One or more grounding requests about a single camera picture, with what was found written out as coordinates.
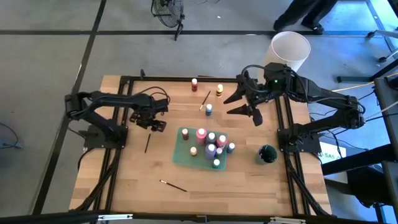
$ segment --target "white bucket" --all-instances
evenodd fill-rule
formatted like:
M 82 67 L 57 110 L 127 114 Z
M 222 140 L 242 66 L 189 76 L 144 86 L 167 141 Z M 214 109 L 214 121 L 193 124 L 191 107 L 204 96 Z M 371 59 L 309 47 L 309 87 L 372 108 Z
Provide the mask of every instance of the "white bucket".
M 311 45 L 304 36 L 291 31 L 280 32 L 272 38 L 262 65 L 283 63 L 297 72 L 310 52 Z M 258 80 L 265 83 L 263 70 L 259 72 Z

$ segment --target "concrete floor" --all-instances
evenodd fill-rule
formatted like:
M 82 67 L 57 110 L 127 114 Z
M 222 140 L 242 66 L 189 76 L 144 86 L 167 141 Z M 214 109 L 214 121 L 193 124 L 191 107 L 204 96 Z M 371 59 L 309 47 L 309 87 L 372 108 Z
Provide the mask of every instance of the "concrete floor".
M 185 1 L 185 29 L 271 30 L 274 19 L 290 4 L 289 0 L 215 2 L 209 0 L 196 5 L 194 0 Z M 383 0 L 372 2 L 375 7 L 384 4 Z M 99 4 L 100 0 L 3 0 L 0 29 L 90 30 Z M 150 1 L 145 0 L 108 1 L 99 29 L 169 30 L 150 15 L 149 8 Z M 339 2 L 322 23 L 326 30 L 377 28 L 366 3 L 358 1 Z M 296 24 L 288 30 L 306 29 Z M 338 75 L 365 76 L 377 72 L 387 63 L 378 64 L 376 59 L 390 52 L 382 37 L 371 40 L 352 36 L 307 38 L 312 51 L 298 73 L 328 89 L 350 86 L 337 83 Z M 4 149 L 0 153 L 0 217 L 28 214 L 31 209 L 62 117 L 63 96 L 74 83 L 87 40 L 85 35 L 0 35 L 0 121 L 10 125 L 25 144 L 22 150 Z M 81 91 L 97 90 L 103 75 L 138 75 L 142 68 L 150 76 L 233 77 L 245 65 L 261 63 L 270 42 L 266 36 L 242 35 L 183 35 L 177 42 L 168 35 L 97 36 Z M 361 97 L 371 91 L 366 87 L 344 93 Z M 361 102 L 366 105 L 366 114 L 379 111 L 374 95 Z M 313 104 L 310 111 L 320 113 L 328 108 Z M 86 124 L 74 122 L 70 126 L 77 130 Z M 384 127 L 381 119 L 347 131 L 339 138 L 371 149 L 389 141 L 385 131 L 369 138 L 370 130 L 379 126 Z M 327 138 L 323 141 L 334 143 Z M 82 144 L 79 137 L 67 133 L 44 212 L 67 211 Z M 330 198 L 339 199 L 330 200 L 335 215 L 376 219 L 374 210 L 363 208 L 355 198 L 333 189 L 328 189 L 328 193 Z

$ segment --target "electric fan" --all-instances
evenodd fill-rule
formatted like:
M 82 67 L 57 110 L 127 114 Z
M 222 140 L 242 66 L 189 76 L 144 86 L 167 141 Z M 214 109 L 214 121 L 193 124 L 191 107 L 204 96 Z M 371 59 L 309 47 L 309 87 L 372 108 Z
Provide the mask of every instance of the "electric fan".
M 150 12 L 167 27 L 178 26 L 174 35 L 174 40 L 177 40 L 183 29 L 182 20 L 185 18 L 183 9 L 183 0 L 152 0 Z

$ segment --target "wooden tabletop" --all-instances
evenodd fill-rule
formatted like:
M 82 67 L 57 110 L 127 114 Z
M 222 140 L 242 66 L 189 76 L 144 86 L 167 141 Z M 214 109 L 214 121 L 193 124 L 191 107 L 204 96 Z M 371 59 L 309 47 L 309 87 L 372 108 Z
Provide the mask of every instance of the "wooden tabletop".
M 116 93 L 120 76 L 104 76 L 101 91 Z M 289 188 L 283 155 L 272 164 L 257 165 L 255 154 L 263 144 L 278 148 L 276 130 L 279 127 L 275 102 L 259 105 L 263 124 L 255 127 L 252 119 L 243 115 L 226 114 L 242 106 L 244 100 L 224 105 L 223 101 L 235 89 L 235 83 L 224 83 L 222 97 L 216 97 L 218 83 L 199 83 L 198 91 L 191 91 L 189 82 L 134 82 L 136 93 L 151 86 L 160 86 L 171 97 L 169 112 L 157 119 L 166 121 L 164 132 L 152 133 L 144 154 L 149 130 L 127 122 L 129 134 L 122 150 L 111 210 L 114 212 L 191 213 L 212 215 L 292 215 Z M 211 117 L 199 107 L 211 90 L 206 103 L 213 105 Z M 294 121 L 308 123 L 308 109 L 304 103 L 291 102 Z M 113 108 L 96 110 L 111 118 Z M 181 126 L 205 128 L 228 133 L 236 149 L 228 154 L 224 171 L 204 170 L 180 166 L 172 162 L 177 129 Z M 73 191 L 70 208 L 79 206 L 93 190 L 100 175 L 104 149 L 95 149 L 82 160 Z M 331 212 L 321 166 L 311 154 L 301 153 L 305 183 L 318 203 Z M 165 180 L 188 192 L 162 184 Z M 101 200 L 104 207 L 106 190 Z M 296 186 L 299 211 L 302 210 Z

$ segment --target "person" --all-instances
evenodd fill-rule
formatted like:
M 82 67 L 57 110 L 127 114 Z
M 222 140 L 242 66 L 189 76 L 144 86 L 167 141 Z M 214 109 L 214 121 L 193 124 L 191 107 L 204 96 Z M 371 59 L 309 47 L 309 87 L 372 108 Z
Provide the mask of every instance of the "person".
M 310 28 L 318 35 L 323 34 L 319 21 L 327 15 L 337 0 L 293 0 L 289 8 L 274 23 L 274 30 L 280 32 L 286 26 L 295 24 L 303 16 L 301 25 Z

